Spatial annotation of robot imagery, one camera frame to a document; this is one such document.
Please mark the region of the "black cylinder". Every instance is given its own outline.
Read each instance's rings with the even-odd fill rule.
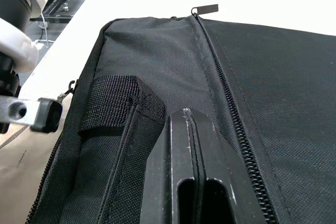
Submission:
[[[31,9],[26,0],[0,0],[0,18],[25,31]]]
[[[0,52],[0,95],[14,96],[19,86],[19,79],[13,71],[14,61]]]

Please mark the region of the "zipper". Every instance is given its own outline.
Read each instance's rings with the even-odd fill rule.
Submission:
[[[225,79],[223,70],[221,68],[221,65],[219,64],[218,58],[216,56],[215,50],[210,42],[210,39],[205,32],[205,29],[200,22],[198,15],[196,13],[193,13],[193,16],[196,18],[198,24],[200,25],[202,32],[206,38],[206,41],[208,43],[208,46],[210,48],[212,57],[215,62],[215,67],[217,70],[217,73],[219,75],[219,79],[221,80],[222,87],[224,89],[224,95],[228,103],[229,111],[232,117],[232,121],[234,124],[235,132],[239,141],[239,147],[241,149],[241,156],[243,157],[245,167],[247,169],[247,173],[249,175],[249,178],[251,180],[253,189],[257,195],[257,199],[259,201],[259,204],[261,206],[261,209],[263,211],[264,217],[268,223],[278,223],[273,205],[270,201],[266,186],[264,184],[264,181],[262,180],[259,167],[257,165],[254,153],[251,149],[250,143],[247,139],[245,129],[243,126],[243,123],[240,119],[237,106],[235,104],[235,101],[233,99],[232,93],[229,89],[229,86],[227,84],[227,81]]]
[[[51,165],[53,164],[53,161],[54,161],[54,158],[55,158],[55,155],[56,155],[56,152],[57,152],[59,144],[60,144],[60,137],[58,138],[58,140],[57,140],[54,148],[51,151],[51,155],[49,157],[49,160],[47,162],[47,166],[46,166],[46,168],[45,168],[45,170],[43,172],[42,179],[41,179],[40,185],[38,187],[38,192],[37,192],[36,199],[35,199],[32,207],[31,207],[31,209],[29,211],[29,214],[28,214],[28,217],[27,217],[27,220],[26,220],[25,224],[29,224],[31,222],[31,220],[32,220],[32,218],[33,218],[33,216],[34,216],[34,214],[36,212],[38,203],[39,203],[41,195],[42,195],[43,185],[44,185],[44,183],[46,181],[46,178],[47,178],[47,175],[48,175],[49,170],[51,168]]]

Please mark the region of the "white surface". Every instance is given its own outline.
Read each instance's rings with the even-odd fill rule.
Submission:
[[[63,101],[68,111],[72,95]],[[11,132],[0,135],[0,223],[23,224],[36,199],[41,177],[59,137],[66,113],[55,133],[44,134],[11,124]],[[21,132],[12,141],[8,135]]]
[[[17,73],[30,72],[35,68],[38,49],[35,43],[12,24],[0,18],[0,52],[14,60]]]
[[[184,17],[194,6],[219,4],[208,19],[336,35],[334,0],[86,0],[24,84],[22,98],[56,98],[77,79],[100,28],[116,18]]]

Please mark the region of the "black bag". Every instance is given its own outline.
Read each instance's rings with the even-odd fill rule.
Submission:
[[[336,39],[105,25],[27,223],[335,223]]]

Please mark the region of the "zipper pull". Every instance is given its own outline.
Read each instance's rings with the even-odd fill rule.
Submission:
[[[193,7],[191,9],[191,15],[197,14],[207,14],[207,13],[215,13],[218,11],[218,4],[216,5],[205,5],[205,6],[198,6],[198,7]]]
[[[76,90],[77,85],[78,85],[78,80],[77,81],[70,81],[68,91],[66,91],[65,93],[60,94],[58,96],[58,98],[57,98],[57,101],[59,103],[62,103],[62,101],[65,99],[65,97],[68,96],[68,94],[70,94],[70,93],[75,94],[75,90]]]

